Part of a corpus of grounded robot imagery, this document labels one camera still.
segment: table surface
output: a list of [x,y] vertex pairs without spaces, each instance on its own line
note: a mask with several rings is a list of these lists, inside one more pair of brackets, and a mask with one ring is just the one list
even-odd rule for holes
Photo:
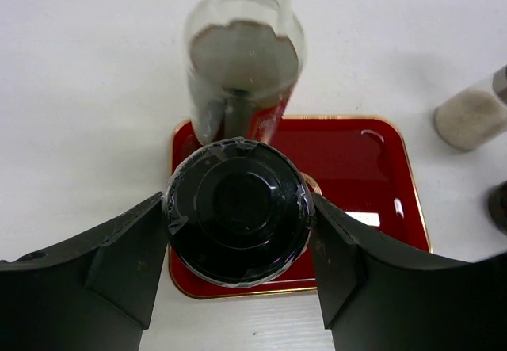
[[[189,115],[181,34],[198,0],[0,0],[0,258],[110,219],[167,179]],[[405,137],[435,253],[507,250],[483,199],[507,135],[459,153],[432,112],[505,65],[507,0],[294,0],[308,61],[288,114],[375,114]],[[315,293],[198,301],[164,266],[141,351],[330,351]]]

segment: red tray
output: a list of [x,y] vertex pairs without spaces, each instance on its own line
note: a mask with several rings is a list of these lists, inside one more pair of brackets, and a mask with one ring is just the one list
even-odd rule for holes
[[[287,116],[272,145],[287,155],[308,185],[351,216],[400,241],[431,252],[405,145],[385,120],[366,116]],[[170,172],[199,147],[187,121],[174,131]],[[314,290],[310,252],[273,281],[223,288],[190,272],[169,249],[174,284],[193,298],[250,296]]]

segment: black lid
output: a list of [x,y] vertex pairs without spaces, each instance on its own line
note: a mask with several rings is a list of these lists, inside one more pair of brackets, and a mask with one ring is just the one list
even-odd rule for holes
[[281,274],[306,248],[313,204],[279,151],[228,139],[202,147],[163,197],[170,245],[205,280],[248,287]]
[[497,227],[507,234],[507,182],[497,186],[490,193],[488,209]]

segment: red label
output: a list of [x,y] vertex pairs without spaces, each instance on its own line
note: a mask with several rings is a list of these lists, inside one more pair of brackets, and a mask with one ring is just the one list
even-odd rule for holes
[[268,143],[271,140],[281,117],[284,115],[293,87],[290,86],[285,90],[283,98],[277,105],[255,112],[250,122],[249,139],[263,143]]

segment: gold tray rim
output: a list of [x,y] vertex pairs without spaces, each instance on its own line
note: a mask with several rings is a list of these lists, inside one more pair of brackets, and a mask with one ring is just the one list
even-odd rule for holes
[[[426,242],[428,243],[428,250],[432,254],[433,253],[433,247],[431,245],[431,242],[429,240],[428,235],[428,229],[426,227],[426,221],[424,214],[422,212],[422,206],[421,201],[419,200],[419,192],[417,190],[417,187],[415,185],[414,181],[414,173],[412,171],[412,165],[410,164],[410,159],[408,152],[406,150],[406,144],[405,139],[403,138],[402,133],[400,132],[398,126],[391,122],[390,120],[381,117],[381,116],[375,116],[375,115],[329,115],[329,116],[320,116],[320,115],[284,115],[282,116],[282,119],[284,120],[378,120],[386,123],[391,128],[393,128],[396,133],[398,133],[399,138],[402,141],[403,146],[403,152],[405,153],[405,158],[407,165],[409,167],[409,174],[410,174],[410,181],[412,182],[412,188],[414,189],[414,195],[415,200],[417,203],[417,210],[419,211],[419,216],[421,217],[422,222],[422,228],[425,232]],[[171,134],[170,141],[169,141],[169,160],[167,162],[168,164],[168,175],[172,174],[173,169],[173,157],[172,157],[172,151],[173,151],[173,142],[174,137],[176,134],[187,124],[190,122],[190,119],[185,119],[181,123],[179,123],[176,128],[173,130],[173,133]],[[282,290],[272,290],[272,291],[264,291],[264,292],[248,292],[248,293],[237,293],[237,294],[230,294],[225,296],[196,296],[191,293],[188,293],[186,290],[184,290],[179,283],[177,283],[176,279],[174,278],[173,272],[171,270],[171,261],[172,261],[172,255],[171,255],[171,247],[167,247],[167,254],[168,254],[168,262],[167,262],[167,269],[169,270],[169,275],[171,277],[171,280],[173,281],[174,286],[183,293],[185,296],[188,296],[190,298],[194,299],[222,299],[222,298],[235,298],[235,297],[251,297],[251,296],[273,296],[278,294],[287,294],[287,293],[297,293],[297,292],[313,292],[314,290],[317,290],[316,287],[311,288],[292,288],[292,289],[282,289]]]

